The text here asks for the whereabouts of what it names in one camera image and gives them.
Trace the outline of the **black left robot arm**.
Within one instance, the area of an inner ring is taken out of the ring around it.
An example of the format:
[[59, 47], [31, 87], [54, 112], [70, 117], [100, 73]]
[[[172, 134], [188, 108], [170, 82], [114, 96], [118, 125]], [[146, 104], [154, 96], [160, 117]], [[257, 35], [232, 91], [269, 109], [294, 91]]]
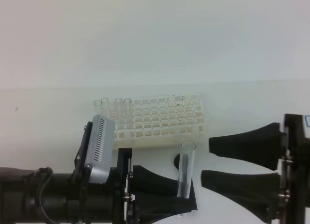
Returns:
[[51, 168], [0, 170], [3, 224], [152, 224], [197, 209], [194, 190], [178, 197], [177, 181], [142, 166], [130, 167], [132, 150], [118, 151], [117, 165], [103, 184], [76, 160], [71, 174]]

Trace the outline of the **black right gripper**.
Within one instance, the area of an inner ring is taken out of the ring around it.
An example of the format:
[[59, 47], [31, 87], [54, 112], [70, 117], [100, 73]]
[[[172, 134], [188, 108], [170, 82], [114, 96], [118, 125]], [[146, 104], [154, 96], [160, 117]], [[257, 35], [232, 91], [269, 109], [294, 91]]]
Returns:
[[235, 135], [212, 137], [209, 151], [220, 157], [243, 160], [276, 170], [282, 156], [280, 175], [241, 175], [203, 170], [201, 185], [241, 205], [264, 223], [277, 218], [282, 202], [281, 224], [304, 224], [310, 207], [310, 132], [306, 116], [284, 115], [283, 154], [280, 123]]

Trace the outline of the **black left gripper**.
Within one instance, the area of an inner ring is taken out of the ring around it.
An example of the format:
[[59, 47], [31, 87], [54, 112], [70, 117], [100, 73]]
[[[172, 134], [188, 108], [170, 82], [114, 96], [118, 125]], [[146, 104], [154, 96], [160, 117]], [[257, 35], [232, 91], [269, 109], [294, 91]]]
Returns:
[[[132, 200], [131, 192], [125, 191], [131, 158], [131, 148], [120, 148], [117, 166], [108, 169], [106, 182], [92, 182], [93, 166], [86, 164], [86, 152], [79, 151], [71, 176], [72, 183], [79, 188], [78, 214], [73, 224], [125, 223], [124, 206]], [[136, 224], [153, 224], [198, 209], [193, 184], [188, 199], [178, 197], [177, 180], [155, 174], [140, 165], [133, 166], [132, 190]]]

